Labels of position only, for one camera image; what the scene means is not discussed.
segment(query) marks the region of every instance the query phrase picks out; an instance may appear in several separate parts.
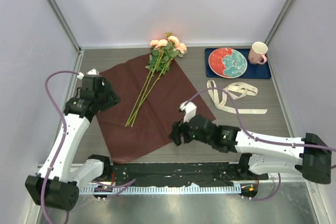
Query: flower bouquet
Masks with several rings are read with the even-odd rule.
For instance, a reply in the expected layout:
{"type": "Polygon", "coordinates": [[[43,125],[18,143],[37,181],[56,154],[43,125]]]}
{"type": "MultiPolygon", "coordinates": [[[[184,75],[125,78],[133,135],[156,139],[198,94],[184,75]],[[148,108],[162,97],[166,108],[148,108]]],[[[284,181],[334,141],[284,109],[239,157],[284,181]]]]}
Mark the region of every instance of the flower bouquet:
{"type": "Polygon", "coordinates": [[[141,105],[146,100],[157,81],[162,76],[165,76],[170,70],[170,64],[173,59],[176,56],[183,57],[187,53],[185,44],[180,43],[179,39],[173,36],[172,33],[166,33],[166,39],[152,40],[150,46],[152,53],[149,55],[149,64],[146,66],[149,72],[125,126],[131,125],[131,127],[133,127],[141,105]],[[156,72],[158,72],[159,75],[150,86],[151,80],[156,72]]]}

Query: cream strap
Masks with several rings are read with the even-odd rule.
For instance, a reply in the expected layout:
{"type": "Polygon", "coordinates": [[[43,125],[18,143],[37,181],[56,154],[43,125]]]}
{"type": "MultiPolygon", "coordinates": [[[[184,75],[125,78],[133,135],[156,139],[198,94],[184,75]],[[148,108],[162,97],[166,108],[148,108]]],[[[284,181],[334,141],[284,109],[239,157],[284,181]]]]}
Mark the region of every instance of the cream strap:
{"type": "MultiPolygon", "coordinates": [[[[208,80],[206,86],[208,88],[217,88],[216,83],[214,80],[208,80]]],[[[247,83],[244,82],[235,82],[228,85],[226,88],[224,88],[225,91],[227,91],[234,100],[243,98],[246,95],[253,95],[256,96],[258,94],[258,89],[256,87],[253,87],[247,83]],[[240,96],[237,96],[233,94],[231,91],[240,93],[240,96]]],[[[225,103],[227,101],[227,95],[226,93],[222,92],[222,101],[219,102],[218,97],[218,90],[217,89],[209,89],[208,93],[214,102],[216,108],[220,110],[224,110],[229,113],[236,114],[235,108],[231,108],[228,106],[225,106],[225,103]]],[[[265,114],[267,110],[259,110],[259,109],[238,109],[240,114],[265,114]]]]}

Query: flower stem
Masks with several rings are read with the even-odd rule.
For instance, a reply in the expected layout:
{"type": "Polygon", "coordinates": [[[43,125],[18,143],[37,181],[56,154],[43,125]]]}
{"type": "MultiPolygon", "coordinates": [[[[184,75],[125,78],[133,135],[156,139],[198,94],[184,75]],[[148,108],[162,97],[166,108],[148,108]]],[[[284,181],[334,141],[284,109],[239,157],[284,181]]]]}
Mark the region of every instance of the flower stem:
{"type": "Polygon", "coordinates": [[[131,117],[131,121],[133,119],[133,122],[131,124],[131,127],[133,127],[134,123],[135,123],[135,118],[138,114],[139,108],[141,107],[141,105],[143,104],[143,102],[145,101],[145,99],[147,98],[147,96],[149,95],[149,93],[152,91],[152,89],[154,88],[155,84],[157,83],[157,81],[160,79],[161,75],[166,72],[167,67],[170,65],[171,61],[173,60],[173,58],[170,58],[169,61],[167,61],[167,63],[164,65],[164,67],[162,68],[159,76],[157,77],[157,79],[154,81],[154,83],[152,84],[151,88],[149,89],[148,93],[143,97],[143,99],[141,99],[137,110],[135,111],[135,113],[133,114],[133,116],[131,117]]]}
{"type": "Polygon", "coordinates": [[[135,107],[136,107],[137,104],[138,104],[139,98],[140,98],[140,96],[141,96],[141,94],[142,94],[142,91],[143,91],[143,89],[144,89],[144,87],[145,87],[147,81],[148,81],[148,78],[149,78],[149,75],[150,75],[150,74],[151,74],[151,71],[148,72],[148,75],[147,75],[147,77],[146,77],[146,81],[145,81],[144,85],[142,86],[142,89],[141,89],[141,91],[140,91],[140,94],[138,95],[138,98],[137,98],[137,100],[136,100],[136,102],[135,102],[135,105],[134,105],[132,111],[131,111],[131,114],[130,114],[130,116],[129,116],[128,119],[127,119],[127,122],[126,122],[125,127],[126,127],[127,125],[129,125],[130,122],[131,122],[131,118],[132,118],[131,116],[132,116],[132,113],[133,113],[135,107]]]}
{"type": "Polygon", "coordinates": [[[135,105],[134,105],[134,107],[133,107],[133,110],[132,110],[132,112],[131,112],[131,114],[130,114],[130,116],[129,116],[129,118],[128,118],[128,120],[127,120],[127,123],[126,123],[125,126],[129,125],[129,124],[131,123],[131,121],[132,121],[133,118],[134,118],[134,120],[135,120],[136,113],[134,113],[133,115],[132,115],[132,113],[133,113],[133,111],[134,111],[134,109],[135,109],[135,107],[136,107],[136,105],[137,105],[137,103],[138,103],[139,97],[140,97],[141,94],[142,94],[142,97],[141,97],[141,100],[140,100],[140,103],[139,103],[139,105],[138,105],[138,109],[137,109],[137,110],[139,110],[139,107],[141,106],[140,104],[142,104],[141,101],[143,100],[143,97],[144,97],[144,95],[145,95],[145,93],[146,93],[146,91],[147,91],[147,88],[148,88],[148,86],[149,86],[149,83],[151,82],[151,80],[152,80],[152,78],[153,78],[153,76],[154,76],[155,70],[157,69],[157,67],[158,67],[159,64],[160,64],[162,55],[163,55],[163,51],[161,52],[161,54],[159,55],[158,59],[156,60],[155,66],[154,66],[154,68],[153,68],[153,71],[150,71],[150,72],[148,73],[148,76],[147,76],[147,78],[146,78],[146,82],[145,82],[144,85],[142,86],[142,89],[141,89],[141,91],[140,91],[140,94],[139,94],[139,96],[138,96],[138,99],[137,99],[136,102],[135,102],[135,105]]]}

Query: blue placemat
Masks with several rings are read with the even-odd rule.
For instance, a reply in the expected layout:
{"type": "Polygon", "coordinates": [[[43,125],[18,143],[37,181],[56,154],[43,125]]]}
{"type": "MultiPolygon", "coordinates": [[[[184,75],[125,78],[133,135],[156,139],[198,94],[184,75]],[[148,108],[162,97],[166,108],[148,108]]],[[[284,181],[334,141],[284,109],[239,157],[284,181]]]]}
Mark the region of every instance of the blue placemat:
{"type": "MultiPolygon", "coordinates": [[[[206,48],[205,49],[205,71],[206,71],[206,76],[210,78],[223,78],[221,76],[216,75],[210,68],[209,66],[209,56],[212,53],[213,50],[217,48],[206,48]]],[[[250,49],[236,49],[237,51],[241,52],[242,55],[247,59],[248,58],[248,53],[250,52],[250,49]]],[[[244,78],[244,79],[270,79],[271,76],[271,71],[269,70],[268,62],[265,63],[264,65],[260,64],[251,64],[248,59],[247,59],[247,69],[246,72],[238,77],[244,78]]]]}

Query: wooden table surface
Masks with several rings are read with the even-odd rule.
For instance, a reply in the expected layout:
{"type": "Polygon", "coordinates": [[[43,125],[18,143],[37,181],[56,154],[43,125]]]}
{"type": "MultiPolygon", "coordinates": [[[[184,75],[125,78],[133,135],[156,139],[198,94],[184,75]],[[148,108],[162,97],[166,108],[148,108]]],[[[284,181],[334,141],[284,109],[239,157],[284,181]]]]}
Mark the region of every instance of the wooden table surface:
{"type": "MultiPolygon", "coordinates": [[[[205,89],[206,83],[210,79],[205,75],[204,49],[204,47],[189,48],[184,58],[177,59],[178,64],[198,91],[205,89]]],[[[150,52],[149,48],[85,50],[80,71],[88,72],[92,68],[104,71],[148,52],[150,52]]],[[[240,109],[267,109],[268,111],[264,115],[242,115],[245,127],[250,131],[261,134],[289,136],[272,80],[232,80],[224,78],[214,78],[214,80],[219,88],[224,88],[236,81],[255,86],[259,90],[258,95],[255,97],[248,95],[237,100],[238,107],[240,109]]],[[[239,126],[235,114],[215,108],[207,92],[201,94],[201,96],[216,116],[217,120],[215,123],[239,126]]],[[[232,106],[232,103],[228,101],[227,105],[232,106]]],[[[84,163],[91,154],[110,156],[96,118],[92,120],[91,125],[84,134],[73,163],[84,163]]],[[[175,146],[174,143],[170,143],[146,156],[138,158],[134,162],[236,162],[239,160],[239,156],[240,154],[236,153],[220,153],[213,150],[210,146],[193,141],[179,147],[175,146]]]]}

